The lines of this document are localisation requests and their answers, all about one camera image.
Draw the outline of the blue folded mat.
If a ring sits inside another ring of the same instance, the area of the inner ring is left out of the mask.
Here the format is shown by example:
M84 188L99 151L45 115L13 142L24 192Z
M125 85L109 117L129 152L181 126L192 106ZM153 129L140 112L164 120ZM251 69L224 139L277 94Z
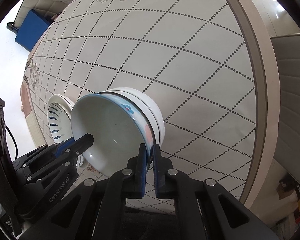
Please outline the blue folded mat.
M15 42L30 52L50 24L47 19L36 11L30 10L18 29Z

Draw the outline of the blue leaf pattern plate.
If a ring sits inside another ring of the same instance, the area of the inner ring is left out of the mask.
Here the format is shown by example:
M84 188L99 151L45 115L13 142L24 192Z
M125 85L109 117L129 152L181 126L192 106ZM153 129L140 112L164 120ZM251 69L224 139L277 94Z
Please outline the blue leaf pattern plate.
M64 108L52 103L47 113L50 133L55 143L61 143L72 137L70 117Z

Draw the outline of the grey office chair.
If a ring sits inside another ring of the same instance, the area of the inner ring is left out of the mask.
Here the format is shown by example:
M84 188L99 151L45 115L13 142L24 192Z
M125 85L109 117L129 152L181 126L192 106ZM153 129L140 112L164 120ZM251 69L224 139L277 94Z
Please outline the grey office chair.
M272 37L271 42L281 95L274 158L300 184L300 34Z

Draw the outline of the floral diamond pattern tablecloth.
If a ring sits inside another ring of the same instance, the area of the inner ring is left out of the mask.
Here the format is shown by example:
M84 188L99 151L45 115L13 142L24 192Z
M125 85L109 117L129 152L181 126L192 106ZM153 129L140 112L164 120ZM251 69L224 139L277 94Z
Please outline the floral diamond pattern tablecloth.
M26 122L36 145L51 144L54 94L137 89L162 112L163 155L251 207L273 156L262 91L275 65L252 0L74 0L29 55Z

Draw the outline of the white plate grey flowers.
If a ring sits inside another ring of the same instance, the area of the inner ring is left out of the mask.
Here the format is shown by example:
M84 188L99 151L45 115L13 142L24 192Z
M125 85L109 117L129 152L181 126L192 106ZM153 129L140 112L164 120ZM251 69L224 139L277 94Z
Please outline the white plate grey flowers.
M57 104L61 105L64 108L64 110L66 111L66 113L70 117L70 123L71 123L71 111L72 111L72 108L73 108L74 104L70 103L64 96L62 96L60 94L55 94L55 95L51 96L48 100L47 112L48 112L49 106L52 103L57 103Z

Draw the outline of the cream padded chair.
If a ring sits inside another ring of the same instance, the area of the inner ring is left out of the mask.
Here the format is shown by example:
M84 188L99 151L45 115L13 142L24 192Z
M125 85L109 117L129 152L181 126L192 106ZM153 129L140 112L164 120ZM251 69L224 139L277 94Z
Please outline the cream padded chair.
M15 20L8 22L6 27L16 34L30 10L34 10L43 18L50 20L53 16L60 14L72 1L73 0L23 0Z

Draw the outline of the white bowl blue rim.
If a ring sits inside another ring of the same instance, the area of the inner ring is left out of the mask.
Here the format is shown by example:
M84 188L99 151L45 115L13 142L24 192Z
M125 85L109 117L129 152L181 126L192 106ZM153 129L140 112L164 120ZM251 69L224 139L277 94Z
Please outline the white bowl blue rim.
M93 145L83 155L106 177L125 168L128 160L138 155L141 144L146 146L146 167L151 164L155 143L151 124L141 109L123 96L81 97L71 112L71 130L75 140L85 134L93 136Z

